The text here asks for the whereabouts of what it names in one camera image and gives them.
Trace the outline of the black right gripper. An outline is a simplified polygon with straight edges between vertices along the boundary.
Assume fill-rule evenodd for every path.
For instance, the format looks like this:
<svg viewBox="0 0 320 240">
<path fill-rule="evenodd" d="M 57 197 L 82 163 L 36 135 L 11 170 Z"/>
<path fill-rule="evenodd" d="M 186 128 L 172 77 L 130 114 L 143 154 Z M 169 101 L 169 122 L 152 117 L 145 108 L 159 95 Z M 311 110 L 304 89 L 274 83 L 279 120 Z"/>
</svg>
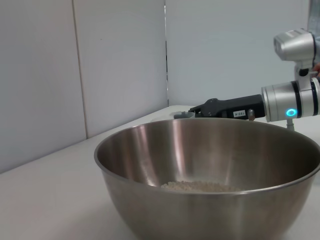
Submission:
<svg viewBox="0 0 320 240">
<path fill-rule="evenodd" d="M 212 98 L 205 103 L 188 110 L 195 118 L 248 118 L 248 111 L 253 110 L 256 118 L 264 118 L 265 106 L 260 94 L 219 100 Z"/>
</svg>

